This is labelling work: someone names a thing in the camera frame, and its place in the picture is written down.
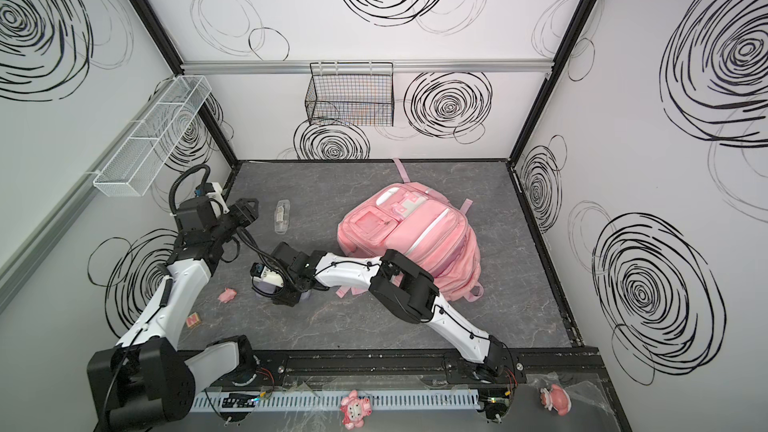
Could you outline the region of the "pink student backpack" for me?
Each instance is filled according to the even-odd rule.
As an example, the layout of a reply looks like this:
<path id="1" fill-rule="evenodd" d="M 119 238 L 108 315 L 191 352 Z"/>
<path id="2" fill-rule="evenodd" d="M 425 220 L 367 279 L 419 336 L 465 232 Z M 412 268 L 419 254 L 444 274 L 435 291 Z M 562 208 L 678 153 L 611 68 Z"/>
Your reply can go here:
<path id="1" fill-rule="evenodd" d="M 449 301 L 483 297 L 481 256 L 467 212 L 473 201 L 455 207 L 437 190 L 412 181 L 399 159 L 399 183 L 384 187 L 347 213 L 337 242 L 347 257 L 402 253 L 434 278 Z"/>

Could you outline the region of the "purple pencil pouch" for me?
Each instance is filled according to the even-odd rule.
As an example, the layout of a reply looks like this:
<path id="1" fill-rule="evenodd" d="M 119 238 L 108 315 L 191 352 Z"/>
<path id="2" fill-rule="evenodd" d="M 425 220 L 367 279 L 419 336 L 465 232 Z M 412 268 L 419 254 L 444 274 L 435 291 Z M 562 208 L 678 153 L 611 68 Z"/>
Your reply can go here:
<path id="1" fill-rule="evenodd" d="M 274 305 L 294 307 L 302 300 L 306 300 L 311 295 L 310 291 L 300 292 L 286 288 L 277 289 L 273 292 L 267 292 L 257 287 L 252 290 L 259 296 L 269 299 Z"/>

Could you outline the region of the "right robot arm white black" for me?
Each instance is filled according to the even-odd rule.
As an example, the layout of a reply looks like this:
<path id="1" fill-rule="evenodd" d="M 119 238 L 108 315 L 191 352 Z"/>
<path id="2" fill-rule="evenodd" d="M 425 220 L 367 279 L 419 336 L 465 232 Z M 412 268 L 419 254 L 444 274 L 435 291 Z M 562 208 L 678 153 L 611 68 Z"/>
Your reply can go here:
<path id="1" fill-rule="evenodd" d="M 379 257 L 351 258 L 330 252 L 299 252 L 282 242 L 271 254 L 260 252 L 251 266 L 252 289 L 276 305 L 293 307 L 311 291 L 333 287 L 362 289 L 393 316 L 430 327 L 447 340 L 485 382 L 514 381 L 510 349 L 456 311 L 432 275 L 405 255 L 388 249 Z"/>

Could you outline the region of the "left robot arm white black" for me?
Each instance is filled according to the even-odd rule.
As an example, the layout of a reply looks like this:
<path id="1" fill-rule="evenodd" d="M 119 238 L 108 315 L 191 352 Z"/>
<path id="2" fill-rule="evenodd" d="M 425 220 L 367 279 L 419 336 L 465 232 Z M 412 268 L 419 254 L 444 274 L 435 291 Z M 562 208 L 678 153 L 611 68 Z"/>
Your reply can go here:
<path id="1" fill-rule="evenodd" d="M 210 199 L 198 197 L 181 209 L 180 242 L 160 268 L 159 288 L 116 345 L 96 352 L 87 365 L 98 431 L 145 431 L 179 421 L 214 382 L 257 371 L 244 335 L 220 339 L 190 357 L 178 349 L 182 329 L 216 271 L 224 244 L 258 218 L 257 199 L 239 199 L 222 214 L 194 209 L 210 204 Z"/>

